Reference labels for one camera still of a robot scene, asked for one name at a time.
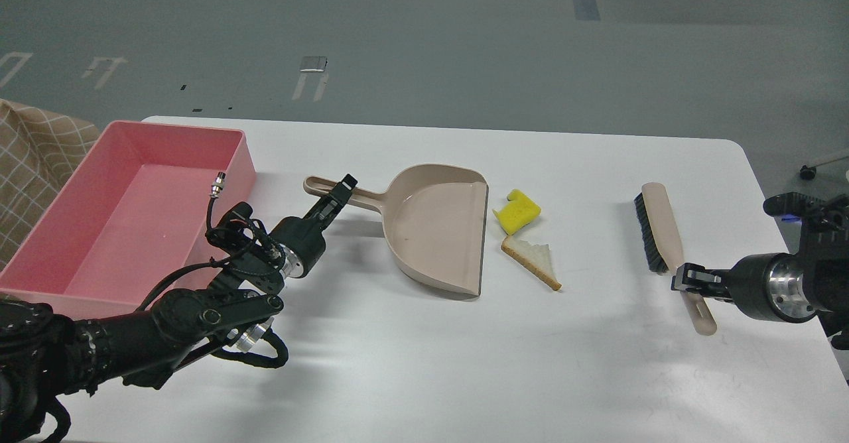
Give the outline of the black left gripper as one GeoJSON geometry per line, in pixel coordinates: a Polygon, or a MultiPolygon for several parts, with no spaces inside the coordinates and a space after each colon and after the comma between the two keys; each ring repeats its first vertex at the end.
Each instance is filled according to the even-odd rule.
{"type": "Polygon", "coordinates": [[[285,249],[285,276],[303,278],[315,268],[326,250],[322,232],[346,207],[357,185],[358,180],[347,174],[304,217],[289,216],[273,228],[271,237],[285,249]]]}

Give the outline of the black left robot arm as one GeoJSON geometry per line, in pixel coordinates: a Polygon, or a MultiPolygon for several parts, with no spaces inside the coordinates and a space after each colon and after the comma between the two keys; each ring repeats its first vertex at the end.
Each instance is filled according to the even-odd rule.
{"type": "Polygon", "coordinates": [[[39,434],[48,415],[56,428],[46,441],[60,442],[72,425],[60,395],[93,395],[110,379],[160,389],[207,355],[260,368],[286,364],[288,348],[272,329],[285,279],[309,274],[326,250],[322,232],[358,182],[346,175],[305,216],[266,229],[247,202],[212,223],[225,179],[219,173],[210,187],[204,234],[225,258],[173,271],[133,312],[75,321],[46,303],[2,300],[3,442],[39,434]]]}

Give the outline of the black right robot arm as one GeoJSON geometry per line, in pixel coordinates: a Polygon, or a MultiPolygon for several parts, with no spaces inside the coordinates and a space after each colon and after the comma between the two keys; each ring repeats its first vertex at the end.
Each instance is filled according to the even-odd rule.
{"type": "Polygon", "coordinates": [[[834,349],[847,350],[847,195],[824,200],[786,192],[771,196],[762,208],[800,225],[796,253],[749,255],[731,269],[685,263],[671,289],[733,304],[758,321],[801,324],[818,318],[834,349]]]}

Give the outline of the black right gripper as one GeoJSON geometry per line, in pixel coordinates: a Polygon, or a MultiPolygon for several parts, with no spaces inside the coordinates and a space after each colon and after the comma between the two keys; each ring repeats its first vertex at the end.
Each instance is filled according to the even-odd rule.
{"type": "Polygon", "coordinates": [[[768,288],[772,271],[788,258],[788,253],[749,255],[726,270],[683,263],[675,271],[671,289],[731,303],[758,321],[788,321],[789,317],[779,310],[768,288]]]}

